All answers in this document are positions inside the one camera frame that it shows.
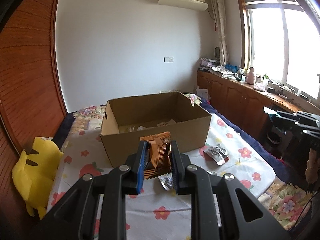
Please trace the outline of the copper brown snack packet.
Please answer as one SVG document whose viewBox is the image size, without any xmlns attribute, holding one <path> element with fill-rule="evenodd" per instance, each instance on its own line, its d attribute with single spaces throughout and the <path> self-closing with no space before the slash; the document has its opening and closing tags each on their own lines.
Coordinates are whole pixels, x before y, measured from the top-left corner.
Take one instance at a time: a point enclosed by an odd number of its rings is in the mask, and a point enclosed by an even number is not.
<svg viewBox="0 0 320 240">
<path fill-rule="evenodd" d="M 169 159 L 171 151 L 170 139 L 170 132 L 140 137 L 140 141 L 147 141 L 150 144 L 148 149 L 149 158 L 144 170 L 145 179 L 156 178 L 171 172 Z"/>
</svg>

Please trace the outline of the small silver packet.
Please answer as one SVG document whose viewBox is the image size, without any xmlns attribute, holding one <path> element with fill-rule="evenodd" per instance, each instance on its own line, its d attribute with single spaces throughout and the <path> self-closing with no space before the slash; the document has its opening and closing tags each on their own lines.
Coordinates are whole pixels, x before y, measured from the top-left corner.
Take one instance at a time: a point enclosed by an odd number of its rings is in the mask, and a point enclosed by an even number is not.
<svg viewBox="0 0 320 240">
<path fill-rule="evenodd" d="M 171 191 L 174 189 L 174 182 L 171 173 L 167 173 L 158 177 L 161 185 L 166 191 Z"/>
</svg>

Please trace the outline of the brown cardboard box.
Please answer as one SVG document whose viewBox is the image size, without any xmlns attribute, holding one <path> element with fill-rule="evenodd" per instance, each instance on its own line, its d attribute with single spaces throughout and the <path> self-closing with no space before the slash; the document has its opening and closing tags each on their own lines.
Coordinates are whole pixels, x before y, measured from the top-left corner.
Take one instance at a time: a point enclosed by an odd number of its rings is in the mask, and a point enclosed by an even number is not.
<svg viewBox="0 0 320 240">
<path fill-rule="evenodd" d="M 180 152 L 201 148 L 211 114 L 180 92 L 129 96 L 109 100 L 100 137 L 113 167 L 138 149 L 141 137 L 170 132 Z"/>
</svg>

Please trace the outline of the silver grey snack packet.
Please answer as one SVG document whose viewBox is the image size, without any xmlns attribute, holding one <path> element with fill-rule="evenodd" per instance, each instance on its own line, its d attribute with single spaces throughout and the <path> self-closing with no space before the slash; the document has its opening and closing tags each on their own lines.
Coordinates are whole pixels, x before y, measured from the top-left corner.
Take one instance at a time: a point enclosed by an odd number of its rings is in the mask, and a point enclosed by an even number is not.
<svg viewBox="0 0 320 240">
<path fill-rule="evenodd" d="M 229 154 L 220 144 L 208 146 L 204 150 L 205 154 L 211 157 L 218 166 L 222 166 L 229 161 Z"/>
</svg>

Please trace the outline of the wooden sideboard cabinet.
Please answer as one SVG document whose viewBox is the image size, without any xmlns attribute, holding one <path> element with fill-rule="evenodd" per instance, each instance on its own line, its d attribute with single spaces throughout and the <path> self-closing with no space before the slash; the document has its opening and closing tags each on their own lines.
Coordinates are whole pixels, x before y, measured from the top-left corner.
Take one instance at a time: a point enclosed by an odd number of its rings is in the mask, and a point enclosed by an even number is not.
<svg viewBox="0 0 320 240">
<path fill-rule="evenodd" d="M 201 70 L 197 71 L 197 85 L 208 90 L 210 104 L 220 114 L 259 142 L 271 129 L 264 107 L 289 113 L 303 110 L 277 95 L 254 90 L 252 85 Z"/>
</svg>

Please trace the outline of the strawberry flower print tablecloth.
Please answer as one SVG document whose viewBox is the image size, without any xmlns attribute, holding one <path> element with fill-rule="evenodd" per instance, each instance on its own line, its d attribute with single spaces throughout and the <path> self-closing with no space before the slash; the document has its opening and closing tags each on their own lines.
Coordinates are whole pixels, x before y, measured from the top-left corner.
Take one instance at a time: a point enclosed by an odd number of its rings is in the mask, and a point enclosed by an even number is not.
<svg viewBox="0 0 320 240">
<path fill-rule="evenodd" d="M 100 138 L 102 120 L 91 119 L 88 128 L 77 127 L 77 118 L 61 150 L 64 153 L 50 193 L 50 210 L 84 174 L 107 174 L 112 167 Z M 229 161 L 222 166 L 205 154 L 208 146 L 220 144 Z M 212 114 L 208 136 L 202 148 L 187 153 L 191 162 L 223 176 L 235 175 L 256 198 L 273 183 L 274 169 L 217 114 Z M 141 194 L 126 197 L 127 239 L 190 239 L 191 198 L 166 191 L 158 178 L 147 179 Z"/>
</svg>

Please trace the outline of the pink bottle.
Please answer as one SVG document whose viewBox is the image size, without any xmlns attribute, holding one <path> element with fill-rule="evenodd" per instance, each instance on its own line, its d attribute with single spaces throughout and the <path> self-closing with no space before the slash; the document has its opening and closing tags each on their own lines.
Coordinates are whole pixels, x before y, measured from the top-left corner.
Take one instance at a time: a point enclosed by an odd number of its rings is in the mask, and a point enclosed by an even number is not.
<svg viewBox="0 0 320 240">
<path fill-rule="evenodd" d="M 251 68 L 249 69 L 249 72 L 247 73 L 246 82 L 247 82 L 249 85 L 254 85 L 254 83 L 255 83 L 254 67 L 251 67 Z"/>
</svg>

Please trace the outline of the floral bed quilt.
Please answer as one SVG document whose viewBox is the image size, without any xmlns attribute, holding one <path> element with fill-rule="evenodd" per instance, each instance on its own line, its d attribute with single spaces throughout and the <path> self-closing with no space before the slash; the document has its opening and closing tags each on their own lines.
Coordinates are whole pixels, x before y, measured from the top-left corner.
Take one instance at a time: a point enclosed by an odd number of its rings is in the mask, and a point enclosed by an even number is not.
<svg viewBox="0 0 320 240">
<path fill-rule="evenodd" d="M 276 177 L 271 186 L 259 198 L 259 202 L 287 231 L 292 229 L 310 209 L 313 194 Z"/>
</svg>

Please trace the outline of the stack of papers on sideboard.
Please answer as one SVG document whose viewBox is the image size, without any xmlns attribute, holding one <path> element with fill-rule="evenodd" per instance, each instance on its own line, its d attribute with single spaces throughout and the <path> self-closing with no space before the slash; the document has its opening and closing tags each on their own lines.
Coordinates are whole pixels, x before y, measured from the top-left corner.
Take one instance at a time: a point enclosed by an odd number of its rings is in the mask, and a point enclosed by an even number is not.
<svg viewBox="0 0 320 240">
<path fill-rule="evenodd" d="M 235 80 L 235 74 L 220 64 L 219 60 L 200 58 L 199 70 L 209 72 L 224 79 Z"/>
</svg>

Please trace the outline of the yellow plush toy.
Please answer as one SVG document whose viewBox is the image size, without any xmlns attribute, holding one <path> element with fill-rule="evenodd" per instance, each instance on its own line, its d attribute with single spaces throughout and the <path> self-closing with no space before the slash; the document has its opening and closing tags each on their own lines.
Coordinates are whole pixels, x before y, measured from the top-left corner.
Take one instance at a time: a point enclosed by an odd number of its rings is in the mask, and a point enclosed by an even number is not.
<svg viewBox="0 0 320 240">
<path fill-rule="evenodd" d="M 49 195 L 62 157 L 58 146 L 43 137 L 36 137 L 21 152 L 12 169 L 12 179 L 30 216 L 34 217 L 35 211 L 41 219 L 46 215 Z"/>
</svg>

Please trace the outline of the wooden louvred wardrobe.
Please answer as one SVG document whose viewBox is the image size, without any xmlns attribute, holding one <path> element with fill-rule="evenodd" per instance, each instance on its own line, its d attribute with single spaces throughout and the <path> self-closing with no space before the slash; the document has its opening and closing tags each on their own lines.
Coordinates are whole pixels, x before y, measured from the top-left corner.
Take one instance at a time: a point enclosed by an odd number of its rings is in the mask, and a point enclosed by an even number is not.
<svg viewBox="0 0 320 240">
<path fill-rule="evenodd" d="M 12 182 L 23 147 L 52 137 L 65 118 L 55 51 L 58 0 L 16 0 L 1 26 L 1 226 L 16 234 L 31 218 Z"/>
</svg>

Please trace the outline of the beige patterned curtain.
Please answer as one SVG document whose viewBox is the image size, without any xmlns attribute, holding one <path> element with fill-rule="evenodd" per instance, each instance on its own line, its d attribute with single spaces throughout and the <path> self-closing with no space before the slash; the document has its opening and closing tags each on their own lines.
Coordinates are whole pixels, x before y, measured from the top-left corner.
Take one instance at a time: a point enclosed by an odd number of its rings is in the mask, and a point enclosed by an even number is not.
<svg viewBox="0 0 320 240">
<path fill-rule="evenodd" d="M 228 50 L 226 43 L 226 12 L 224 0 L 210 0 L 213 17 L 217 27 L 220 46 L 220 63 L 225 65 L 228 63 Z"/>
</svg>

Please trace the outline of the window with wooden frame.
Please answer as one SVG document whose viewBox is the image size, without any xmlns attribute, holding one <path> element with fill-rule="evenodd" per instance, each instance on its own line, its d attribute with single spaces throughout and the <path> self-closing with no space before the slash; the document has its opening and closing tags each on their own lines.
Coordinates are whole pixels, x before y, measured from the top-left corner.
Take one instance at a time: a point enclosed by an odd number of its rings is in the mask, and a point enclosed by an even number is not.
<svg viewBox="0 0 320 240">
<path fill-rule="evenodd" d="M 296 0 L 238 0 L 242 66 L 319 101 L 319 31 Z"/>
</svg>

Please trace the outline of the white wall switch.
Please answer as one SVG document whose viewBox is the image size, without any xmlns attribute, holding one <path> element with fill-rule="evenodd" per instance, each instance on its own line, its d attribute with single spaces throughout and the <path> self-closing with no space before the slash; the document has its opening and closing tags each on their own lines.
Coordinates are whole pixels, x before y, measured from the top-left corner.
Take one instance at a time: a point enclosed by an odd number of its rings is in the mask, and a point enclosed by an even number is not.
<svg viewBox="0 0 320 240">
<path fill-rule="evenodd" d="M 174 58 L 173 57 L 164 57 L 164 63 L 173 63 Z"/>
</svg>

